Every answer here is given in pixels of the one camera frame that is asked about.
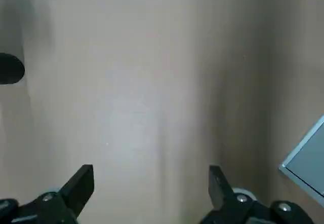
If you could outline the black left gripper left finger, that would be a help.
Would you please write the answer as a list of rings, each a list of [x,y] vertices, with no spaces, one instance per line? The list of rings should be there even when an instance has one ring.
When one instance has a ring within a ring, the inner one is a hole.
[[[85,164],[57,192],[45,192],[24,205],[1,199],[1,223],[78,223],[93,192],[93,165]]]

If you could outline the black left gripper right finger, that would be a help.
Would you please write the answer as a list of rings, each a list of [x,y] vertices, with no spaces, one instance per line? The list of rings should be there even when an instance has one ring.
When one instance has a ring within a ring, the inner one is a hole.
[[[236,193],[220,166],[209,166],[208,192],[213,209],[202,223],[313,223],[297,204],[274,201],[265,206],[245,193]]]

